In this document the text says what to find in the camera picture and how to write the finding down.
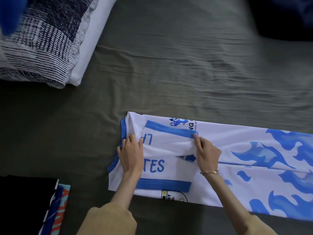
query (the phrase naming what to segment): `tan sleeve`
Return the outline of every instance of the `tan sleeve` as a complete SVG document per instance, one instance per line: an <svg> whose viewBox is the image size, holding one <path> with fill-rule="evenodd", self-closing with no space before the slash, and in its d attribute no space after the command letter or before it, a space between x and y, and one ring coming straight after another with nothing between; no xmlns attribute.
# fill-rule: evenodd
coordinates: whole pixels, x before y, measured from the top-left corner
<svg viewBox="0 0 313 235"><path fill-rule="evenodd" d="M77 235L135 235L137 223L131 212L116 203L91 208Z"/></svg>
<svg viewBox="0 0 313 235"><path fill-rule="evenodd" d="M245 235L277 235L273 229L271 229L255 215L250 217L250 219L246 222L246 226L248 230Z"/></svg>

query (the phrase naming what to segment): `white and blue jersey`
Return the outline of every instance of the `white and blue jersey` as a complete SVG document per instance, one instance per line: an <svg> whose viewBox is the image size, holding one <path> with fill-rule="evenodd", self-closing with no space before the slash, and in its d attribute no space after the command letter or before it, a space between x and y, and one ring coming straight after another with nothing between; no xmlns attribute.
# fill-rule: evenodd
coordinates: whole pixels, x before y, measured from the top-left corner
<svg viewBox="0 0 313 235"><path fill-rule="evenodd" d="M144 138L145 168L136 195L222 206L199 173L196 131L222 150L220 174L247 210L313 221L311 134L133 112L121 129L122 138ZM123 175L117 156L108 171L109 190L115 191Z"/></svg>

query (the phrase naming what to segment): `gold bracelet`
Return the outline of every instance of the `gold bracelet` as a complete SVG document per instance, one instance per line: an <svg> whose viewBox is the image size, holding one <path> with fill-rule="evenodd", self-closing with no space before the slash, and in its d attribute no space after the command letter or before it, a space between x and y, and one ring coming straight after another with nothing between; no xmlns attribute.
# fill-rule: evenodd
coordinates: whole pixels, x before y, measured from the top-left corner
<svg viewBox="0 0 313 235"><path fill-rule="evenodd" d="M206 175L206 174L218 174L218 169L216 171L209 171L209 172L200 172L201 175Z"/></svg>

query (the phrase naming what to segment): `person's left hand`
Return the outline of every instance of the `person's left hand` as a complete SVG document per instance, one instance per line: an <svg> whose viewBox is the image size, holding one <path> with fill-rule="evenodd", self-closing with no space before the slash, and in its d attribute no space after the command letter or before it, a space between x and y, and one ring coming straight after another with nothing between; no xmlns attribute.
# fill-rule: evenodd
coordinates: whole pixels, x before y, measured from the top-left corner
<svg viewBox="0 0 313 235"><path fill-rule="evenodd" d="M143 167L143 138L136 141L135 134L131 134L122 140L122 148L117 147L117 155L124 170L124 175L140 178Z"/></svg>

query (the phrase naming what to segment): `forearm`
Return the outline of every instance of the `forearm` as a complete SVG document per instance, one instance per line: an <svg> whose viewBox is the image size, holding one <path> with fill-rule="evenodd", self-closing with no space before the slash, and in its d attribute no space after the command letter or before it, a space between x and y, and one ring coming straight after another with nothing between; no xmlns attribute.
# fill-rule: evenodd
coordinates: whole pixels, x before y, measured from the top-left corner
<svg viewBox="0 0 313 235"><path fill-rule="evenodd" d="M232 193L219 174L207 174L205 177L220 199L237 234L245 234L247 231L245 222L251 217L250 213Z"/></svg>
<svg viewBox="0 0 313 235"><path fill-rule="evenodd" d="M138 174L124 173L122 181L111 199L111 202L115 202L128 210L139 178L140 175Z"/></svg>

